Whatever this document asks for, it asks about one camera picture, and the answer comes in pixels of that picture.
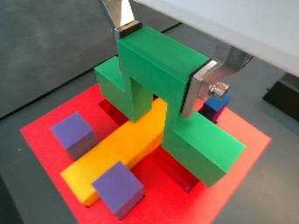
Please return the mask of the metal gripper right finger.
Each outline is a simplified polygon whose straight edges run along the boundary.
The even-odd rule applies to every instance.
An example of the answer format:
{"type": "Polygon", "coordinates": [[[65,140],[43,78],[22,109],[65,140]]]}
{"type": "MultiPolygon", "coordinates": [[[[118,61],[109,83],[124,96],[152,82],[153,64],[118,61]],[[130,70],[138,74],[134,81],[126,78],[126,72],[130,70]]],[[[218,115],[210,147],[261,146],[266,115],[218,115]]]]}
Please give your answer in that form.
{"type": "Polygon", "coordinates": [[[204,64],[189,78],[189,85],[181,105],[181,115],[188,118],[192,114],[194,102],[208,95],[221,98],[229,85],[222,82],[236,74],[252,60],[253,56],[226,43],[218,43],[213,58],[204,64]]]}

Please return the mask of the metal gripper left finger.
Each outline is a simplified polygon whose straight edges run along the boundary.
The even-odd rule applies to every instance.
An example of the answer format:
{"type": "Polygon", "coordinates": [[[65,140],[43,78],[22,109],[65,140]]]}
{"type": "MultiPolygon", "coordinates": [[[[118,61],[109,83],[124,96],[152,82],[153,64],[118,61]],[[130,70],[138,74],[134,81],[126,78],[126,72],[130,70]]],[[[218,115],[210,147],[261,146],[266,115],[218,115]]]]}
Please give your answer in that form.
{"type": "Polygon", "coordinates": [[[116,41],[142,28],[142,23],[134,18],[128,0],[98,0],[106,13],[116,41]]]}

